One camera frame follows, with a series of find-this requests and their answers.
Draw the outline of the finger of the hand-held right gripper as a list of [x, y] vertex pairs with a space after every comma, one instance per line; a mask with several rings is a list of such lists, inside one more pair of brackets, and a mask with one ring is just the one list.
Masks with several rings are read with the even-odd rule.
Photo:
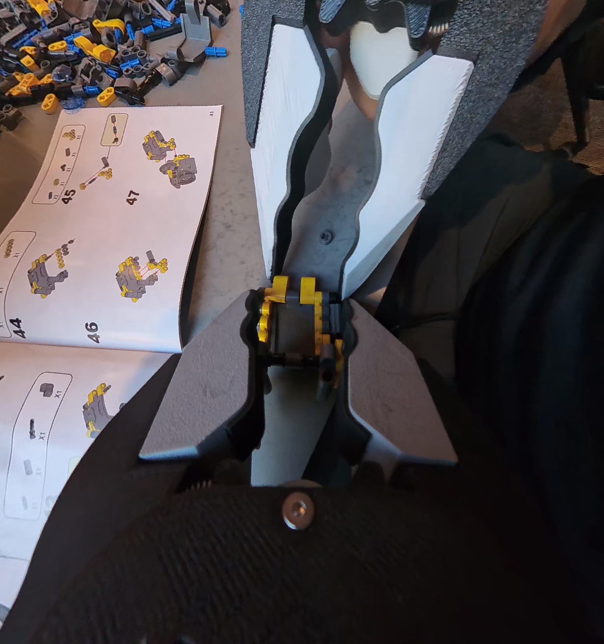
[[282, 273], [307, 167], [337, 98], [337, 77], [308, 26], [274, 24], [251, 149], [268, 278]]
[[424, 206], [423, 191], [474, 68], [471, 60], [427, 52], [385, 85], [374, 121], [376, 174], [341, 270], [343, 298], [371, 275]]

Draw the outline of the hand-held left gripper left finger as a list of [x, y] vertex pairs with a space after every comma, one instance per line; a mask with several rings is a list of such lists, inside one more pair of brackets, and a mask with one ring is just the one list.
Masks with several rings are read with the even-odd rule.
[[245, 461], [265, 430], [260, 292], [248, 290], [183, 349], [139, 457]]

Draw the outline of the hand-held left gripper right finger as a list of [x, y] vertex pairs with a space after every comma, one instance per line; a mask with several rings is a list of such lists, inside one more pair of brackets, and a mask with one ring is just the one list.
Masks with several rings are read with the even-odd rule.
[[413, 353], [352, 299], [342, 303], [344, 357], [335, 408], [339, 454], [454, 466], [458, 456]]

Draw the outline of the yellow grey brick frame assembly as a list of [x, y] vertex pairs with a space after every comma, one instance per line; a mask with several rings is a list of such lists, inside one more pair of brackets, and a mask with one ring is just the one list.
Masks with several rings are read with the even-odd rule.
[[305, 276], [298, 285], [275, 276], [259, 300], [258, 340], [269, 366], [312, 370], [316, 399], [338, 388], [344, 363], [342, 300]]

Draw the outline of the person's right hand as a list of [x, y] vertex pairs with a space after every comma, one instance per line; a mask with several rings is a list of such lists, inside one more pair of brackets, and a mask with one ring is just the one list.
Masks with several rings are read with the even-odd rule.
[[374, 121], [378, 109], [378, 99], [373, 99], [367, 94], [353, 69], [350, 68], [347, 71], [349, 73], [344, 75], [344, 79], [352, 101], [369, 121]]

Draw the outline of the black office chair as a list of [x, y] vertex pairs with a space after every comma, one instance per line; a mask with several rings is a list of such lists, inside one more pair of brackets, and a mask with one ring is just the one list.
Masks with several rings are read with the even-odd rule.
[[561, 60], [575, 142], [565, 145], [570, 156], [589, 142], [590, 101], [604, 101], [604, 1], [583, 1], [578, 15], [560, 30], [519, 74], [510, 92], [518, 92]]

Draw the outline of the white building instruction booklet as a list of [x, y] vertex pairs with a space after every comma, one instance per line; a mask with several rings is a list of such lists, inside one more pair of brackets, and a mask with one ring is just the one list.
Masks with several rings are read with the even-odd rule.
[[0, 233], [0, 629], [72, 471], [181, 351], [221, 113], [63, 111]]

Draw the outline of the pile of small toy bricks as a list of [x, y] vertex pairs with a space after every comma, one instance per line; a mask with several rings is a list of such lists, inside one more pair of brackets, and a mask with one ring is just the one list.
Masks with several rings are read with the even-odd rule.
[[[13, 131], [33, 105], [48, 115], [88, 101], [143, 106], [151, 90], [169, 86], [161, 56], [180, 40], [184, 2], [0, 1], [0, 127]], [[227, 23], [229, 1], [198, 3], [211, 35]], [[205, 54], [226, 49], [211, 42]]]

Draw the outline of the large grey bracket brick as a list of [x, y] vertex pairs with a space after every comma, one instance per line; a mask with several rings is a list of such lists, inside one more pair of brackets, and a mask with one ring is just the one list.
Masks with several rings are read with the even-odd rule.
[[185, 11], [180, 14], [180, 40], [169, 44], [161, 56], [160, 74], [169, 86], [182, 78], [188, 65], [206, 57], [206, 47], [212, 42], [209, 18], [201, 13], [198, 1], [184, 3]]

